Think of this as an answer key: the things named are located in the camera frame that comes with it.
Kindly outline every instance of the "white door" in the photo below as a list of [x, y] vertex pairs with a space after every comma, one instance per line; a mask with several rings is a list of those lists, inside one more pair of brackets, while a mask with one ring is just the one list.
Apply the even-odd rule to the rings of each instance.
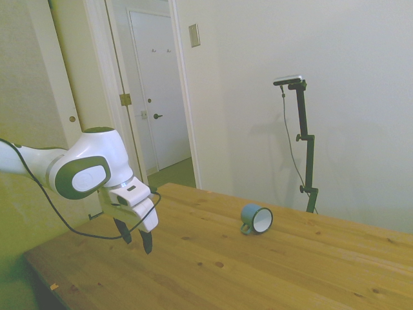
[[170, 17], [131, 12], [159, 169], [191, 157]]

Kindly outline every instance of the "brass hinge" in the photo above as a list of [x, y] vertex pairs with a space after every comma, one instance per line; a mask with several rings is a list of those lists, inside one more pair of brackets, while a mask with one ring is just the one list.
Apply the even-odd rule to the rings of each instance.
[[121, 98], [122, 107], [132, 104], [132, 100], [130, 99], [130, 94], [121, 94], [119, 95], [119, 97]]

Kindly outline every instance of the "mug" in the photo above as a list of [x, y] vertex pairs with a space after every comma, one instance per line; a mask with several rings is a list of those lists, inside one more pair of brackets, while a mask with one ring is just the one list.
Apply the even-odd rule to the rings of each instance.
[[241, 211], [241, 220], [243, 225], [241, 226], [241, 232], [243, 234], [249, 234], [251, 231], [262, 234], [265, 233], [272, 224], [272, 212], [268, 208], [260, 207], [255, 203], [249, 203]]

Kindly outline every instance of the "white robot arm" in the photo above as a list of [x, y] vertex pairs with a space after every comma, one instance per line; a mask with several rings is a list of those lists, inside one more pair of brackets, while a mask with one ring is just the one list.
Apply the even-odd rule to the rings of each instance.
[[[134, 176], [116, 130], [88, 129], [69, 150], [14, 146], [44, 187], [71, 200], [98, 190], [104, 213], [132, 225], [145, 218], [137, 228], [146, 233], [156, 227], [158, 219], [149, 199], [150, 189]], [[17, 152], [2, 141], [0, 171], [31, 178]]]

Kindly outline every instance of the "wall plate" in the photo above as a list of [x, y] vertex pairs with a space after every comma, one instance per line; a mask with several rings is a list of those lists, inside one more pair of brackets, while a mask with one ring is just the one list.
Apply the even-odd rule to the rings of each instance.
[[198, 24], [189, 26], [189, 37], [191, 39], [191, 47], [198, 47], [201, 45], [199, 40]]

